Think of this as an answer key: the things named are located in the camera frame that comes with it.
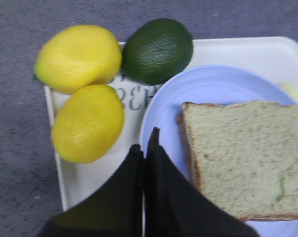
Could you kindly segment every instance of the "plate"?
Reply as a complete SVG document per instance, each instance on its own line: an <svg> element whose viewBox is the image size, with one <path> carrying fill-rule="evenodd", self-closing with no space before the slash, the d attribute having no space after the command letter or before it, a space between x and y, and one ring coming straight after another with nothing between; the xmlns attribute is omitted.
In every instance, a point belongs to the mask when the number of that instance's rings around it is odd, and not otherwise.
<svg viewBox="0 0 298 237"><path fill-rule="evenodd" d="M253 100L296 102L271 82L237 67L208 65L186 70L166 82L149 104L141 125L140 144L146 154L154 127L160 128L160 144L175 166L188 178L176 123L181 104L217 103L221 105ZM248 221L263 237L298 237L298 220L286 222Z"/></svg>

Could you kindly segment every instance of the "avocado skin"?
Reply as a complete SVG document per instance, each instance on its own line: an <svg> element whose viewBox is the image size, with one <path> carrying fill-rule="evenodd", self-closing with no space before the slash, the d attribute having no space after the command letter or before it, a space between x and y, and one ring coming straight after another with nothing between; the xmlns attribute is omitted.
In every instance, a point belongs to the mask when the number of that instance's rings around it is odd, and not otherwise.
<svg viewBox="0 0 298 237"><path fill-rule="evenodd" d="M259 237L208 201L174 166L151 134L145 159L146 237Z"/></svg>
<svg viewBox="0 0 298 237"><path fill-rule="evenodd" d="M122 51L122 73L142 84L162 84L192 59L192 35L181 22L159 18L131 35Z"/></svg>
<svg viewBox="0 0 298 237"><path fill-rule="evenodd" d="M140 237L144 156L132 145L108 181L75 207L46 222L37 237Z"/></svg>

